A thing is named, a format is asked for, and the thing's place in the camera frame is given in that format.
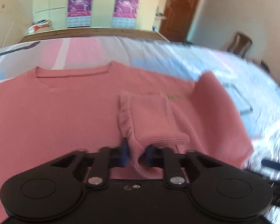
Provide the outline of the pink knit sweater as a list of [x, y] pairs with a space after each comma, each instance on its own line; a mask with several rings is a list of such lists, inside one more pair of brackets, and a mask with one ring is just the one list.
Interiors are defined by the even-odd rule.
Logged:
[[[160, 178], [160, 169], [141, 160], [150, 145], [198, 151], [238, 168], [253, 152], [239, 111], [211, 72], [194, 82], [111, 62], [37, 67], [0, 84], [0, 188], [69, 152], [97, 152], [123, 138], [131, 157], [113, 178]], [[5, 219], [0, 202], [0, 222]]]

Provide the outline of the patterned bed sheet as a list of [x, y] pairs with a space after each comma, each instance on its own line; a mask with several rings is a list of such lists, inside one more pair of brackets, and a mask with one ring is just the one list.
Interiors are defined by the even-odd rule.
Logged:
[[118, 62], [126, 66], [198, 81], [211, 72], [240, 113], [253, 152], [242, 168], [280, 180], [261, 166], [280, 162], [280, 87], [260, 67], [239, 57], [199, 46], [99, 36], [49, 39], [0, 49], [0, 84], [34, 68], [88, 69]]

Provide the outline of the wooden bed footboard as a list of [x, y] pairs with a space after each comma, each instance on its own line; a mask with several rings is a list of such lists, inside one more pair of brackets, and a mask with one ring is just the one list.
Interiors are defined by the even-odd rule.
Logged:
[[116, 36], [132, 39], [169, 41], [165, 36], [158, 32], [137, 30], [137, 29], [123, 29], [123, 28], [67, 28], [60, 30], [51, 30], [40, 32], [36, 34], [25, 35], [19, 43], [26, 43], [32, 41], [43, 41], [57, 38], [88, 38], [92, 36]]

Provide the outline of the dark wooden chair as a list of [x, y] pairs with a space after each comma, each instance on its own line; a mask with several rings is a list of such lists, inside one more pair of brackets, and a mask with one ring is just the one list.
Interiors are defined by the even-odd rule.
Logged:
[[230, 41], [226, 42], [220, 48], [221, 51], [232, 53], [242, 59], [253, 45], [253, 40], [247, 34], [236, 31]]

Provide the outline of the brown wooden door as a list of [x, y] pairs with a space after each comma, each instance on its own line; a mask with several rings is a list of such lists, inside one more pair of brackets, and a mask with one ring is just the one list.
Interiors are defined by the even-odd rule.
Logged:
[[185, 42], [198, 4], [199, 0], [167, 0], [160, 34], [172, 42]]

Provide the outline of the lower left pink poster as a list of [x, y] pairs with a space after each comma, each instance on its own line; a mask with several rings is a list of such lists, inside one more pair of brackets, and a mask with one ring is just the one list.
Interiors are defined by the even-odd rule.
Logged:
[[92, 0], [68, 0], [67, 27], [90, 27]]

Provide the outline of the pink poster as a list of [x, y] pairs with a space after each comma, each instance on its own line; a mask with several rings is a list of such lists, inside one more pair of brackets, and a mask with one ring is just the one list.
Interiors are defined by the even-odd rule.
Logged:
[[90, 27], [92, 0], [68, 0], [67, 27]]
[[112, 27], [134, 29], [140, 0], [115, 0]]

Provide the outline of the lower right pink poster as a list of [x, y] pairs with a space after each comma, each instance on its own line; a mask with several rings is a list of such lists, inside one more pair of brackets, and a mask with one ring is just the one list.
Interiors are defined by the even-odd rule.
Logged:
[[115, 0], [112, 27], [134, 29], [140, 0]]

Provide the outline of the cream round headboard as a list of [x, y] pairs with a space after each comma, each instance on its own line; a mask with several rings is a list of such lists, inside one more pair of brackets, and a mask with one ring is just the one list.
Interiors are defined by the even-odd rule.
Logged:
[[32, 23], [18, 0], [0, 0], [0, 48], [17, 44]]

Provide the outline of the cream wardrobe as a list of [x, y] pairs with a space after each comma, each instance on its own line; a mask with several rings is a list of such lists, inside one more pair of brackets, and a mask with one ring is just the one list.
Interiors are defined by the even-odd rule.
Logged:
[[[150, 31], [158, 0], [140, 0], [134, 29]], [[115, 0], [92, 0], [90, 27], [112, 27]], [[53, 30], [66, 29], [68, 0], [33, 0], [33, 19], [50, 20]]]

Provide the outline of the corner wall shelves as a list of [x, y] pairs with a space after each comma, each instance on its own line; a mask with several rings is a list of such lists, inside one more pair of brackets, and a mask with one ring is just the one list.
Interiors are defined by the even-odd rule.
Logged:
[[154, 32], [158, 32], [161, 24], [167, 17], [164, 15], [168, 0], [158, 0], [156, 11], [155, 11], [155, 19], [152, 26], [152, 30]]

